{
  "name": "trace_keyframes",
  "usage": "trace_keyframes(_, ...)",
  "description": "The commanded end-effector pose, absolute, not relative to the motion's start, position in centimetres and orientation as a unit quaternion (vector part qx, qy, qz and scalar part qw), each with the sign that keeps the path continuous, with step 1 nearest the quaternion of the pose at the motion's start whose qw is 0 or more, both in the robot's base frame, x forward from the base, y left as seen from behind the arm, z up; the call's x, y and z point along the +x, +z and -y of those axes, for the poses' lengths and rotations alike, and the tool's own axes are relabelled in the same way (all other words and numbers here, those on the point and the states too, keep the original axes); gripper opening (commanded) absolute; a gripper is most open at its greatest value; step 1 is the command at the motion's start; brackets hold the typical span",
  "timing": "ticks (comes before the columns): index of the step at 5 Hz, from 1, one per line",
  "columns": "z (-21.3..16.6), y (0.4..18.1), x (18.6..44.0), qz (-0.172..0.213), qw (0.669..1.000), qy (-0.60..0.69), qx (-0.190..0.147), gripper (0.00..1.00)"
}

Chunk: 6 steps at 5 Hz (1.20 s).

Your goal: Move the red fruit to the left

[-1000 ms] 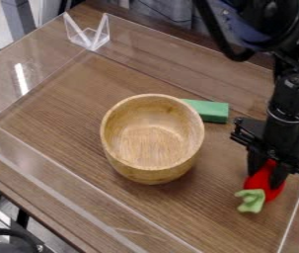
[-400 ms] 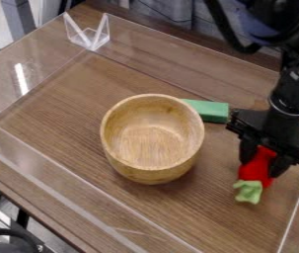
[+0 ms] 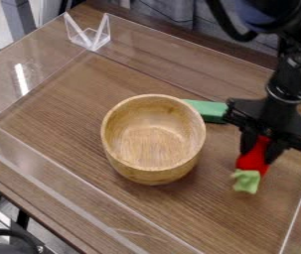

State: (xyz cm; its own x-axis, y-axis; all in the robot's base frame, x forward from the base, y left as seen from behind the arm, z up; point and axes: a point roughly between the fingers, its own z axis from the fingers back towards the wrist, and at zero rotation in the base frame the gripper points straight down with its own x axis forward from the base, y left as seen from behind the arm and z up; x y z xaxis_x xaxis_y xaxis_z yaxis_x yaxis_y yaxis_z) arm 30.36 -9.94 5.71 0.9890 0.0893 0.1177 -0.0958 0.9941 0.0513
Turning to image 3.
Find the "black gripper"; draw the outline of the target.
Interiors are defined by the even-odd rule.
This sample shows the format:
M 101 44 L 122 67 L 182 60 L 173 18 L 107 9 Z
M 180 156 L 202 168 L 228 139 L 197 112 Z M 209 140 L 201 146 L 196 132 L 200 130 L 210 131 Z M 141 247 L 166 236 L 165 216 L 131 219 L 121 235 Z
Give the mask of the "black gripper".
M 264 162 L 271 165 L 287 149 L 301 152 L 301 92 L 291 96 L 267 89 L 261 99 L 230 98 L 224 120 L 241 131 L 240 152 L 245 155 L 255 147 L 257 136 L 267 137 Z

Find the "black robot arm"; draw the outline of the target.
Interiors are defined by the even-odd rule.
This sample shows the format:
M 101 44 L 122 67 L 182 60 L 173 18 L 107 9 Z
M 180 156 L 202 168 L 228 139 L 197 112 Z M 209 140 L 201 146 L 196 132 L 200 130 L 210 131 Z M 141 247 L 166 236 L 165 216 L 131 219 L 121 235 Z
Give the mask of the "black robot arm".
M 279 38 L 277 66 L 265 85 L 264 98 L 226 101 L 225 122 L 241 131 L 240 152 L 251 152 L 259 140 L 268 141 L 263 161 L 272 163 L 283 152 L 301 152 L 301 0 L 236 0 L 247 33 L 235 28 L 221 0 L 205 0 L 224 31 L 239 42 L 261 34 Z

